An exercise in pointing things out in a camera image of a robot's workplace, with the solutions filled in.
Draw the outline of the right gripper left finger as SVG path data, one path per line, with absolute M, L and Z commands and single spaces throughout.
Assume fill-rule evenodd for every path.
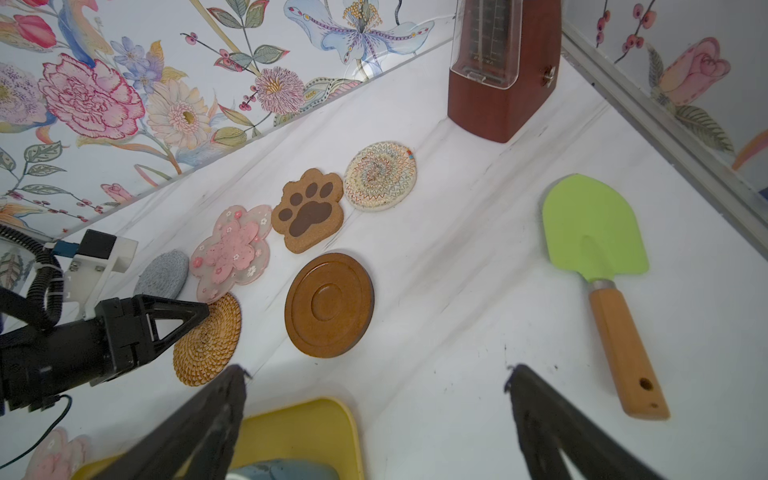
M 223 479 L 244 418 L 246 380 L 226 367 L 97 479 Z

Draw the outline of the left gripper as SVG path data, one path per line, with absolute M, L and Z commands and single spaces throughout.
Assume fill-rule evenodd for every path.
M 23 327 L 1 336 L 3 408 L 42 410 L 77 386 L 98 385 L 147 365 L 210 315 L 201 302 L 151 295 L 108 299 L 96 317 L 41 333 Z

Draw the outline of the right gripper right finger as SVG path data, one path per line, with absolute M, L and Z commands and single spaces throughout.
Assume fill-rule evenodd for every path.
M 569 479 L 570 461 L 586 479 L 660 476 L 595 425 L 525 364 L 505 383 L 518 443 L 532 479 Z

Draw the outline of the grey woven coaster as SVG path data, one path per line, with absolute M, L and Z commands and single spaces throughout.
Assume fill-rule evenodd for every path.
M 189 259 L 180 250 L 157 256 L 139 275 L 133 295 L 176 299 L 188 278 Z

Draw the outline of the rattan woven coaster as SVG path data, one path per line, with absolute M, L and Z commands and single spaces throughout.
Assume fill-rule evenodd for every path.
M 228 365 L 242 328 L 238 300 L 227 293 L 209 305 L 210 315 L 173 348 L 173 367 L 185 385 L 198 387 L 213 380 Z

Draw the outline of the teal blue mug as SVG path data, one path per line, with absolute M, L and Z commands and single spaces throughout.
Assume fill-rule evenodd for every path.
M 339 480 L 330 465 L 300 459 L 256 462 L 228 472 L 226 480 Z

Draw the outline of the pink flower coaster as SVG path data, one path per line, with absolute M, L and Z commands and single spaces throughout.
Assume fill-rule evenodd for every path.
M 57 427 L 35 448 L 27 465 L 24 480 L 69 480 L 91 457 L 91 438 L 70 438 L 64 428 Z
M 216 220 L 212 234 L 190 255 L 189 273 L 199 279 L 198 302 L 211 304 L 236 285 L 255 282 L 267 268 L 272 208 L 234 205 Z

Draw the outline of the brown wooden round coaster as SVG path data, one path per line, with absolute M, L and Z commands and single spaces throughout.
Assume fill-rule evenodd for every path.
M 302 353 L 338 357 L 362 339 L 374 305 L 367 270 L 349 255 L 323 254 L 306 264 L 291 284 L 284 309 L 286 331 Z

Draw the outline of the brown paw coaster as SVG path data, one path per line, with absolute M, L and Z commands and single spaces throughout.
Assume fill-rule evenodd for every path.
M 283 187 L 281 201 L 272 212 L 272 228 L 284 237 L 289 251 L 303 253 L 341 228 L 343 196 L 338 174 L 309 169 Z

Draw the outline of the colourful embroidered coaster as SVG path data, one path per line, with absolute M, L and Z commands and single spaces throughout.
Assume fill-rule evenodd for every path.
M 417 181 L 417 162 L 407 146 L 383 141 L 360 150 L 348 165 L 343 188 L 357 210 L 377 212 L 404 200 Z

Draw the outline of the yellow tray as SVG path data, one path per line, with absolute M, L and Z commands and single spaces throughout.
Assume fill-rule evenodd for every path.
M 327 464 L 341 479 L 365 477 L 354 416 L 334 398 L 319 398 L 246 419 L 231 467 L 268 460 Z

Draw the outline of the red brown metronome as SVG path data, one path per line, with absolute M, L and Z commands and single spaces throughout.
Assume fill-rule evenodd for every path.
M 465 131 L 506 143 L 556 88 L 559 0 L 459 1 L 447 115 Z

